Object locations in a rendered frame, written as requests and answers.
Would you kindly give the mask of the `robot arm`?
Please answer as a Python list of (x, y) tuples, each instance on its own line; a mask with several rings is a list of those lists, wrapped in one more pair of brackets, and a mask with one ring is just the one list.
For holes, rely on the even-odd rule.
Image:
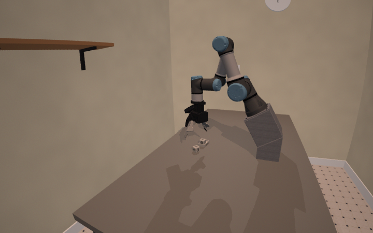
[[(258, 96), (248, 76), (240, 74), (234, 57), (234, 42), (225, 36), (217, 36), (212, 42), (220, 57), (218, 69), (212, 79), (202, 76), (191, 77), (192, 101), (203, 101), (203, 91), (219, 91), (227, 83), (227, 94), (233, 101), (242, 101), (247, 117), (265, 110), (267, 104)], [(227, 75), (227, 81), (226, 81)]]

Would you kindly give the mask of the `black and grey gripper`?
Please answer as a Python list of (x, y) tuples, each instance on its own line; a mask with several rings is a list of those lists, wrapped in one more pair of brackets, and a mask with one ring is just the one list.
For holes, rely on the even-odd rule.
[[(186, 119), (185, 122), (185, 134), (184, 137), (186, 138), (188, 132), (192, 132), (194, 130), (193, 124), (195, 121), (196, 123), (202, 123), (202, 126), (207, 131), (207, 127), (209, 125), (206, 123), (208, 121), (208, 112), (204, 111), (204, 105), (206, 102), (203, 100), (201, 102), (199, 101), (192, 101), (191, 103), (194, 104), (194, 109), (190, 111), (189, 116)], [(200, 112), (200, 106), (201, 106), (201, 112)]]

